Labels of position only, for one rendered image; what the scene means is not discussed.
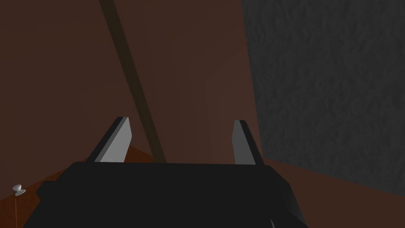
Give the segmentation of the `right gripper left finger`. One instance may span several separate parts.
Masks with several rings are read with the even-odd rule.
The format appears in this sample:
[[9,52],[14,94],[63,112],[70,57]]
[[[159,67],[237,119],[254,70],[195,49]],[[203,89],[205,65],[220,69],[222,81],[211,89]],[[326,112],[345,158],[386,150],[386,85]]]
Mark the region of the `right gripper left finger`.
[[131,139],[129,118],[116,118],[86,162],[124,162]]

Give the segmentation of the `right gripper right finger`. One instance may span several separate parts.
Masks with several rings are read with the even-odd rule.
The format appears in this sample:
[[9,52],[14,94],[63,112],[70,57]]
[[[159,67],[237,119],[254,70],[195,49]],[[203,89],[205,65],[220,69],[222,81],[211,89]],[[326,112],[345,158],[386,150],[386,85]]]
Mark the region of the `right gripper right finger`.
[[265,164],[246,121],[234,121],[232,146],[236,164]]

